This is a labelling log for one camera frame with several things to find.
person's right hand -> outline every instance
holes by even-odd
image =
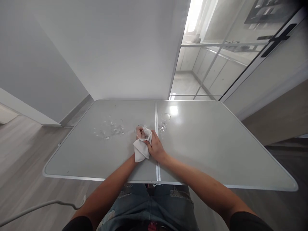
[[[152,131],[152,145],[149,143],[149,141],[144,141],[146,145],[148,146],[149,153],[151,156],[154,157],[155,160],[158,162],[163,162],[168,154],[165,152],[163,145],[161,144],[156,132],[154,130]]]

glass base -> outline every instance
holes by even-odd
[[[167,130],[166,126],[159,127],[158,130],[160,132],[165,132]]]

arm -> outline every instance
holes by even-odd
[[[224,219],[228,227],[231,216],[236,212],[245,211],[256,215],[237,195],[217,180],[168,155],[154,130],[152,145],[145,143],[150,154],[190,186],[204,203]]]
[[[135,154],[133,154],[97,187],[87,198],[85,204],[75,212],[72,219],[81,216],[88,217],[92,223],[93,230],[96,230],[137,164],[135,163]]]

white cable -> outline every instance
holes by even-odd
[[[62,202],[62,201],[59,201],[59,200],[48,201],[48,202],[33,206],[31,208],[28,208],[28,209],[22,211],[21,213],[15,215],[15,216],[12,216],[12,217],[6,219],[5,221],[0,222],[0,227],[12,222],[13,220],[16,220],[17,218],[22,217],[22,216],[24,216],[24,215],[26,215],[30,212],[33,212],[34,210],[40,209],[40,208],[45,207],[47,205],[51,205],[51,204],[69,205],[69,206],[72,206],[75,210],[78,210],[83,206],[85,201],[86,201],[86,196],[83,197],[83,201],[82,201],[82,203],[79,207],[77,207],[76,205],[74,205],[72,203]]]

black sleeve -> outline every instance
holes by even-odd
[[[248,212],[236,212],[230,219],[230,231],[273,231],[261,218]]]
[[[67,223],[62,231],[93,231],[93,226],[89,218],[76,217]]]

